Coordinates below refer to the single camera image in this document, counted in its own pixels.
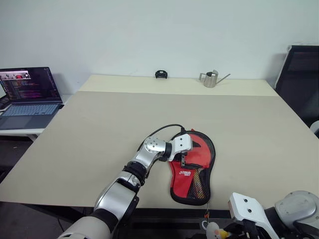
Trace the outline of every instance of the floor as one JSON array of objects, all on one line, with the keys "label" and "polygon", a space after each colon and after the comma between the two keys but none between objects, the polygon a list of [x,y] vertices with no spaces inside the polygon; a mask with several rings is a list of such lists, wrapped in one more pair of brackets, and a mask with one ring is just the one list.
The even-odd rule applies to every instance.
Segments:
[{"label": "floor", "polygon": [[[27,149],[31,141],[4,140],[0,137],[0,167],[14,166]],[[202,218],[172,219],[167,226],[166,219],[134,218],[129,226],[122,227],[115,233],[114,239],[201,239],[205,231],[200,227]],[[221,228],[229,219],[215,219]],[[61,220],[62,227],[71,224]],[[55,239],[62,233],[58,220],[27,206],[16,203],[0,202],[0,239]]]}]

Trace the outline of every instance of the laptop screen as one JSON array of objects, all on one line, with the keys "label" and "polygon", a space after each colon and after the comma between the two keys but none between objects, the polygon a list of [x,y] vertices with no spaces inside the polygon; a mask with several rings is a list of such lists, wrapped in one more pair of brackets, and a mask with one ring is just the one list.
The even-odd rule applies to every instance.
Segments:
[{"label": "laptop screen", "polygon": [[1,69],[0,83],[12,102],[61,101],[48,67]]}]

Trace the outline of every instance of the black clip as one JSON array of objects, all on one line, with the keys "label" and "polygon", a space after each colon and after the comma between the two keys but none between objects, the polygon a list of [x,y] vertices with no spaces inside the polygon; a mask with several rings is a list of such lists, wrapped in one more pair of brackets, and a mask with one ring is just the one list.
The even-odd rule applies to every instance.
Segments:
[{"label": "black clip", "polygon": [[166,78],[167,79],[167,72],[163,70],[159,70],[155,72],[156,78]]}]

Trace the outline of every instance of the black office chair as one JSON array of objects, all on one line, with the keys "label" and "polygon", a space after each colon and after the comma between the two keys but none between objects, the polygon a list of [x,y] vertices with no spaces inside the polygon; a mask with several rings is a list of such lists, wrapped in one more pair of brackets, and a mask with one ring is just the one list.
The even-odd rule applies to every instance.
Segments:
[{"label": "black office chair", "polygon": [[308,127],[319,120],[319,46],[291,46],[275,90]]}]

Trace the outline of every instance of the laptop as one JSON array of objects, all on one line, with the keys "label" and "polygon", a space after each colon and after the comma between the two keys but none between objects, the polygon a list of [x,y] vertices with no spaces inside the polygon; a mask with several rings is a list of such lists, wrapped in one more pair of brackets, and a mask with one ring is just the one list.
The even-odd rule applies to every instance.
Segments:
[{"label": "laptop", "polygon": [[11,101],[0,129],[45,128],[62,105],[49,67],[0,69],[0,83]]}]

